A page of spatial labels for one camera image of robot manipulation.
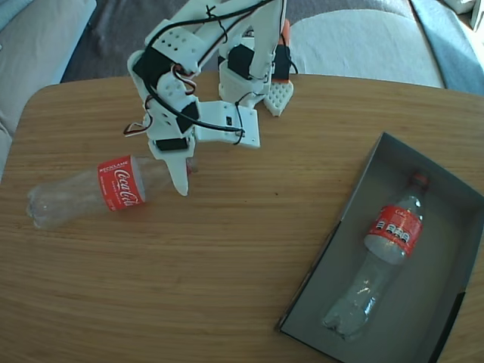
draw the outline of black cable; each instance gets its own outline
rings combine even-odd
[[[242,115],[240,114],[240,110],[239,110],[239,105],[240,103],[242,102],[242,100],[247,97],[248,95],[250,95],[251,93],[253,93],[255,96],[263,96],[262,94],[260,93],[255,93],[254,91],[251,91],[251,92],[247,92],[245,95],[243,95],[239,101],[235,102],[235,109],[237,110],[237,114],[239,116],[239,120],[240,120],[240,127],[243,129],[244,128],[244,123],[242,122]],[[245,131],[241,132],[240,133],[240,137],[239,139],[237,140],[237,142],[234,144],[234,145],[239,145],[240,142],[242,141],[242,138],[244,137],[244,133]]]
[[[299,70],[297,69],[297,66],[295,65],[295,63],[293,62],[293,60],[290,57],[290,54],[289,54],[289,51],[288,51],[288,47],[287,47],[287,43],[286,43],[286,38],[284,37],[284,34],[283,33],[281,33],[281,38],[282,38],[282,43],[284,44],[284,49],[286,51],[286,58],[289,61],[290,65],[294,67],[294,70],[296,71],[296,74],[299,74]]]
[[[206,6],[206,14],[208,15],[209,19],[211,17],[216,17],[215,14],[212,14],[212,10],[216,8],[215,5],[213,5],[211,8],[209,8],[209,5],[205,5]],[[228,34],[227,34],[227,30],[224,28],[224,26],[222,25],[222,21],[219,20],[219,26],[220,28],[222,28],[222,31],[224,32],[224,36],[225,36],[225,41],[224,41],[224,44],[226,42],[228,42]]]
[[[214,15],[213,17],[205,17],[203,19],[179,21],[177,23],[169,24],[169,25],[165,26],[164,28],[158,30],[158,32],[148,42],[148,45],[146,46],[146,48],[152,48],[155,41],[158,40],[158,38],[161,37],[162,34],[164,34],[165,32],[167,32],[170,29],[177,28],[177,27],[180,27],[180,26],[205,24],[205,23],[212,23],[214,21],[230,19],[231,17],[236,17],[238,15],[250,13],[251,11],[255,11],[255,10],[261,8],[262,6],[267,5],[269,2],[275,2],[275,1],[277,1],[277,0],[262,0],[261,2],[258,2],[257,4],[254,4],[252,6],[249,6],[248,8],[237,10],[237,11],[234,11],[232,13],[223,14],[223,15]]]
[[[165,107],[170,113],[175,114],[176,116],[183,117],[188,120],[190,123],[194,125],[204,127],[205,129],[216,130],[216,131],[224,131],[224,132],[243,132],[243,129],[238,129],[237,127],[229,127],[229,126],[217,126],[211,123],[204,123],[203,121],[199,121],[197,119],[192,119],[189,116],[184,115],[180,111],[176,110],[168,103],[166,103],[154,90],[153,87],[143,79],[144,87],[148,90],[149,94],[153,96],[153,98],[163,107]]]
[[[231,17],[236,17],[238,15],[244,15],[244,14],[247,14],[247,13],[254,12],[255,10],[267,5],[270,2],[274,2],[274,1],[277,1],[277,0],[262,0],[261,2],[254,4],[252,6],[249,6],[248,8],[241,9],[239,11],[234,11],[232,13],[223,14],[223,15],[213,15],[211,17],[209,16],[209,17],[206,17],[206,18],[203,18],[203,19],[186,20],[186,21],[180,21],[180,22],[177,22],[177,23],[169,24],[169,25],[165,26],[164,28],[160,29],[150,39],[150,41],[148,42],[148,44],[146,46],[146,49],[152,48],[155,41],[158,40],[158,38],[161,37],[162,34],[166,33],[167,31],[169,31],[171,29],[174,29],[176,27],[212,23],[214,21],[218,21],[218,22],[221,23],[222,20],[229,19]],[[189,121],[190,123],[193,123],[194,125],[197,125],[197,126],[200,126],[200,127],[204,127],[206,129],[223,131],[223,132],[240,132],[240,140],[239,140],[238,143],[240,143],[240,141],[242,140],[242,137],[244,136],[244,133],[245,133],[244,129],[242,129],[242,128],[238,129],[238,128],[229,127],[229,126],[217,126],[217,125],[213,125],[213,124],[210,124],[210,123],[204,123],[203,121],[199,121],[199,120],[193,119],[189,116],[186,116],[183,113],[181,113],[180,111],[176,110],[171,105],[169,105],[167,102],[165,102],[156,93],[156,91],[153,90],[153,87],[149,84],[149,82],[146,79],[142,79],[142,80],[143,80],[143,83],[144,83],[144,87],[148,90],[148,93],[153,97],[153,99],[156,102],[158,102],[161,106],[165,107],[170,113],[173,113],[173,114],[175,114],[176,116],[179,116],[179,117],[183,117],[187,121]],[[237,113],[238,113],[239,118],[240,118],[240,124],[242,125],[242,117],[240,115],[240,111],[238,110],[238,106],[237,106]]]

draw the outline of gray box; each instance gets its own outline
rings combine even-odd
[[[430,177],[420,239],[364,335],[344,342],[321,326],[321,314],[363,263],[363,238],[381,207],[416,169]],[[461,307],[483,226],[481,194],[384,133],[278,330],[344,363],[437,361]]]

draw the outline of robotic arm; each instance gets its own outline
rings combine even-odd
[[[166,162],[182,195],[188,194],[186,159],[194,155],[198,141],[260,147],[254,106],[264,100],[279,116],[293,93],[289,80],[272,82],[287,0],[207,2],[190,0],[171,20],[162,21],[145,39],[146,48],[128,60],[146,114],[125,135],[147,133],[152,154]],[[253,37],[244,36],[248,30]],[[193,78],[216,51],[223,101],[199,102]],[[285,98],[275,95],[281,88]]]

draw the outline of red label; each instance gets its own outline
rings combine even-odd
[[[110,210],[144,203],[136,186],[130,156],[100,164],[98,180],[104,201]]]
[[[368,234],[391,240],[410,256],[421,231],[422,222],[415,214],[399,206],[385,206]]]

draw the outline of empty plastic bottle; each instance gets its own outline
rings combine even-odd
[[[344,340],[361,334],[389,282],[412,250],[422,230],[424,195],[429,180],[422,172],[382,208],[364,239],[367,255],[346,292],[323,315],[321,323]]]
[[[189,173],[194,159],[187,159]],[[37,228],[142,204],[171,184],[165,163],[150,157],[121,157],[70,178],[41,184],[28,194],[27,215]]]

